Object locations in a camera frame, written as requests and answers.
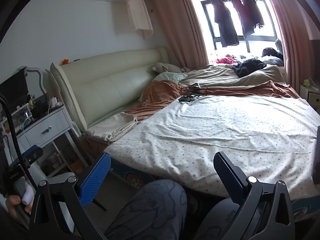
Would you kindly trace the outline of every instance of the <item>drawer handle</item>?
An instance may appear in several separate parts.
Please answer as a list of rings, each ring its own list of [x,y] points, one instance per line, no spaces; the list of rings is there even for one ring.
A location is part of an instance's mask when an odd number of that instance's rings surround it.
[[[49,126],[47,129],[45,129],[45,130],[42,132],[42,134],[48,133],[51,128],[52,128],[52,126]]]

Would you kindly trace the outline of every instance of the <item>cream leather headboard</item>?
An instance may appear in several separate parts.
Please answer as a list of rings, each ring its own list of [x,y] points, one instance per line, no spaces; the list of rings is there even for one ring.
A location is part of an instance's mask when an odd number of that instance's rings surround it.
[[[156,62],[169,63],[164,48],[127,50],[81,59],[66,65],[52,63],[64,103],[81,131],[110,112],[139,98],[156,73]]]

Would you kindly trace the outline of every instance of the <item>metal screw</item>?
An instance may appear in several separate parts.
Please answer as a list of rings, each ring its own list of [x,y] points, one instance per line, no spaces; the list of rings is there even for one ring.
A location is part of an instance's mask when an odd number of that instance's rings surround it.
[[[76,176],[71,176],[68,178],[69,182],[75,182],[77,180]]]
[[[39,186],[40,186],[40,187],[44,186],[45,184],[47,184],[47,182],[46,182],[45,180],[41,180],[41,181],[39,182]]]
[[[251,183],[256,183],[257,182],[257,179],[254,177],[254,176],[250,176],[248,178],[248,181],[250,181]]]
[[[278,184],[279,184],[280,186],[282,186],[282,187],[285,186],[285,182],[284,182],[283,180],[279,180],[279,181],[278,181]]]

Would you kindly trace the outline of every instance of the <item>gray pants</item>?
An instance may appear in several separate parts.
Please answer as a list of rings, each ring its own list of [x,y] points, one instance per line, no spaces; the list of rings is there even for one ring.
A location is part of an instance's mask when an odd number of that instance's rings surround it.
[[[238,208],[231,199],[219,202],[205,217],[194,239],[218,239]],[[137,191],[105,236],[108,240],[178,240],[186,215],[187,197],[182,186],[168,179],[156,180]],[[256,215],[247,230],[249,234],[259,219]]]

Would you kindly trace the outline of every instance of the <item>brown blanket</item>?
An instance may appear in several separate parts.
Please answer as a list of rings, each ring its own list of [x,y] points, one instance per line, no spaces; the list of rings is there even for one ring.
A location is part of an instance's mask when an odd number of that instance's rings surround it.
[[[153,81],[143,95],[142,103],[126,111],[127,114],[135,114],[138,121],[142,121],[168,106],[180,94],[187,92],[187,87],[182,87],[172,81]],[[285,97],[299,98],[297,92],[290,85],[282,85],[265,82],[258,86],[250,87],[219,87],[200,90],[204,95],[213,96],[265,96],[265,97]]]

